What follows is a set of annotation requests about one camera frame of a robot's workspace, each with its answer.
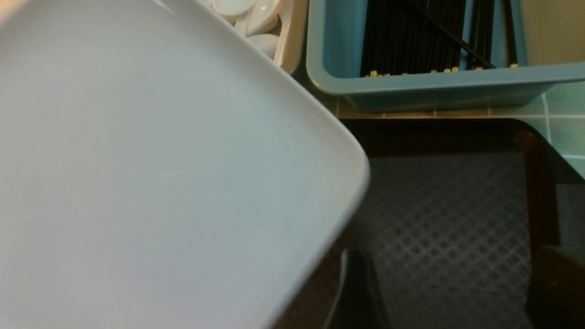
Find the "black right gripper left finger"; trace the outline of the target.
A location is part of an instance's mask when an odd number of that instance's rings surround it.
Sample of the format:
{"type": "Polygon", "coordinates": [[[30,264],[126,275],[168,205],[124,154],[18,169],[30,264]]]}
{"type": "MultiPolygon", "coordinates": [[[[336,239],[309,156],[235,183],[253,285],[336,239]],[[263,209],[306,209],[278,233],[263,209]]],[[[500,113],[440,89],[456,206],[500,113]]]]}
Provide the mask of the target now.
{"type": "Polygon", "coordinates": [[[346,249],[341,255],[339,289],[327,317],[329,329],[388,329],[389,319],[370,257],[346,249]]]}

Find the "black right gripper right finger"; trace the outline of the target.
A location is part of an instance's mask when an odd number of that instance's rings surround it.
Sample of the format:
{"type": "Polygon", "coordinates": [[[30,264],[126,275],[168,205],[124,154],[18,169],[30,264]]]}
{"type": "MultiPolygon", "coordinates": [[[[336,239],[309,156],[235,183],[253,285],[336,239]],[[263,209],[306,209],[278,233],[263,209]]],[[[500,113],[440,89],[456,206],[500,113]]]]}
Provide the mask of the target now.
{"type": "Polygon", "coordinates": [[[535,329],[585,327],[583,249],[540,248],[532,264],[526,312],[535,329]]]}

